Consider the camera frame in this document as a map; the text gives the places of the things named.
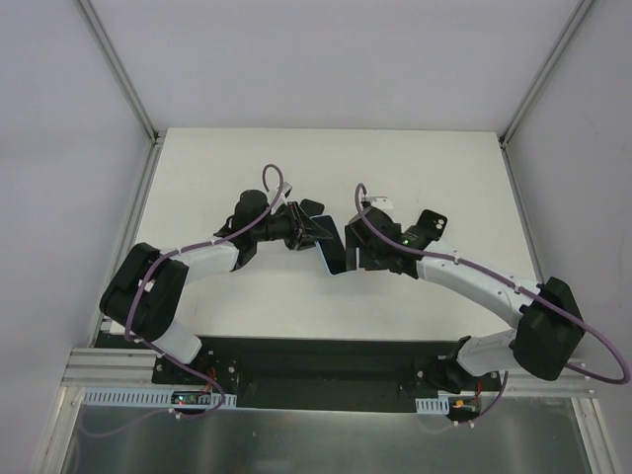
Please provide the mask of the light blue cased phone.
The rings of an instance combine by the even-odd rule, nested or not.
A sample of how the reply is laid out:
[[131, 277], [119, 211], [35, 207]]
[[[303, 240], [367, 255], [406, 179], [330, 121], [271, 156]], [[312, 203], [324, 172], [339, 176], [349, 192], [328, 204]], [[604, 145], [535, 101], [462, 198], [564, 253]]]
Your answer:
[[313, 220], [331, 235], [330, 238], [319, 239], [316, 243], [328, 274], [335, 277], [346, 273], [348, 271], [346, 248], [333, 217], [320, 215], [315, 216]]

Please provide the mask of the black phone case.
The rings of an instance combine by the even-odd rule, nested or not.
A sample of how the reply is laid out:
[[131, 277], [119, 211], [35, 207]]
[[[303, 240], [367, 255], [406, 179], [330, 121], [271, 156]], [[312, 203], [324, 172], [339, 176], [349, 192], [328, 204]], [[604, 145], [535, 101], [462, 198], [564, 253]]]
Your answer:
[[416, 222], [417, 234], [427, 240], [440, 240], [447, 226], [446, 216], [430, 209], [424, 209]]

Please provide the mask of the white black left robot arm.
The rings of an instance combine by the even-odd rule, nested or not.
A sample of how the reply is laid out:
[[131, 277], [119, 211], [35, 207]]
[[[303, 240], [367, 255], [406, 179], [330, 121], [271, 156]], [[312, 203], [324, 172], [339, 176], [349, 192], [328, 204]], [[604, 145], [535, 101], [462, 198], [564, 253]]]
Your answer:
[[123, 335], [166, 357], [186, 383], [208, 381], [208, 349], [178, 322], [176, 311], [186, 285], [245, 267], [263, 242], [281, 241], [291, 251], [338, 243], [324, 205], [306, 199], [273, 199], [257, 190], [242, 193], [232, 215], [215, 233], [216, 240], [180, 250], [161, 251], [134, 245], [105, 289], [100, 311], [123, 326]]

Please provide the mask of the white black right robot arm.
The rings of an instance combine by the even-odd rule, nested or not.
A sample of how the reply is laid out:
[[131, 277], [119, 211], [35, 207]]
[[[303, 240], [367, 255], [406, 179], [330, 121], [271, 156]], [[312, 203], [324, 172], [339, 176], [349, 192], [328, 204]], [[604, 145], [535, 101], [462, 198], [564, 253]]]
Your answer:
[[540, 283], [467, 266], [443, 240], [446, 224], [445, 216], [426, 209], [403, 229], [385, 211], [366, 205], [345, 227], [349, 270], [388, 271], [438, 284], [508, 324], [500, 333], [459, 339], [445, 357], [423, 365], [425, 381], [459, 393], [483, 375], [517, 368], [557, 380], [585, 334], [555, 311], [581, 315], [571, 288], [555, 277]]

